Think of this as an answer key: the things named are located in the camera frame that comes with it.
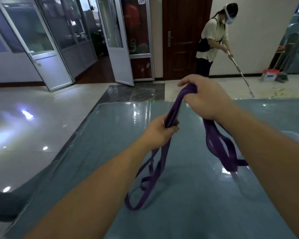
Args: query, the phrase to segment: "white sticker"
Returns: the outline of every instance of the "white sticker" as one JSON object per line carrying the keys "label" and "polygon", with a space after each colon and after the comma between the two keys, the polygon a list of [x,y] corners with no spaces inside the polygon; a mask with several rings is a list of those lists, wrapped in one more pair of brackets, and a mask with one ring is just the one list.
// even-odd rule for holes
{"label": "white sticker", "polygon": [[138,4],[140,5],[145,4],[145,0],[138,0]]}

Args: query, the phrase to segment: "woman mopping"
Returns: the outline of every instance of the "woman mopping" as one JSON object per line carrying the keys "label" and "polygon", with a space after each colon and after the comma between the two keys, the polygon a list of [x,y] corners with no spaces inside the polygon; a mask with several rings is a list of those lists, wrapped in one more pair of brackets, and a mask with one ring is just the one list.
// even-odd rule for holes
{"label": "woman mopping", "polygon": [[228,41],[227,25],[234,22],[237,13],[237,3],[226,4],[206,23],[197,45],[196,74],[209,77],[210,67],[216,58],[218,49],[226,54],[229,52],[230,56],[233,56]]}

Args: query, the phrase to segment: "cream shirt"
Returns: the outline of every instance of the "cream shirt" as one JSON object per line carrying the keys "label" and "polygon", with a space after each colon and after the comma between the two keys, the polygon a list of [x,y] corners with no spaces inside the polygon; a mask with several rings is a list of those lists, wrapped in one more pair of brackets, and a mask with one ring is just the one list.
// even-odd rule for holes
{"label": "cream shirt", "polygon": [[[212,18],[211,20],[209,20],[204,29],[203,32],[201,33],[201,38],[207,38],[207,39],[213,39],[215,41],[219,41],[219,40],[228,40],[228,25],[226,25],[225,30],[224,30],[224,24],[219,24],[219,15],[216,15],[215,18],[217,20],[215,20],[214,18]],[[203,58],[208,60],[209,62],[214,61],[214,59],[216,58],[218,49],[210,49],[207,52],[198,52],[196,53],[196,58]]]}

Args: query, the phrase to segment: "brown door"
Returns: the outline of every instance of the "brown door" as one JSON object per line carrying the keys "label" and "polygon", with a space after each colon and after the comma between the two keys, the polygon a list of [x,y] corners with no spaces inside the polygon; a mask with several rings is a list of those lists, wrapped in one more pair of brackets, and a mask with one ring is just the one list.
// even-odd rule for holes
{"label": "brown door", "polygon": [[194,74],[196,45],[213,0],[163,0],[163,79]]}

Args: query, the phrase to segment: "purple lanyard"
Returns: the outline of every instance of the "purple lanyard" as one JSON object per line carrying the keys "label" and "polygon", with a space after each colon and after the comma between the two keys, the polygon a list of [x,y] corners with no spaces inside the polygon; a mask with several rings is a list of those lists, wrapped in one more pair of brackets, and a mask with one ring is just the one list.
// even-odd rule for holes
{"label": "purple lanyard", "polygon": [[[169,128],[176,123],[176,119],[179,113],[179,108],[182,103],[183,97],[189,93],[197,93],[197,87],[194,84],[188,84],[185,88],[183,88],[179,95],[176,98],[175,103],[173,104],[170,112],[168,113],[165,119],[165,127]],[[219,158],[220,162],[224,166],[224,168],[228,172],[237,172],[238,166],[248,166],[246,160],[238,160],[236,155],[236,150],[233,142],[228,138],[223,136],[217,129],[216,124],[212,120],[203,119],[204,126],[206,129],[206,145],[208,150],[216,157]],[[226,152],[223,144],[225,143],[227,146],[228,153]],[[152,189],[154,188],[158,178],[162,174],[165,168],[166,157],[168,153],[168,149],[171,144],[171,138],[168,142],[162,147],[161,159],[156,165],[155,171],[153,169],[154,156],[158,152],[159,149],[152,150],[152,156],[141,166],[136,177],[145,169],[145,167],[149,164],[149,176],[142,178],[140,188],[144,191],[143,196],[135,207],[132,207],[129,201],[128,193],[125,197],[125,205],[130,210],[138,210],[140,209],[148,196],[150,195]]]}

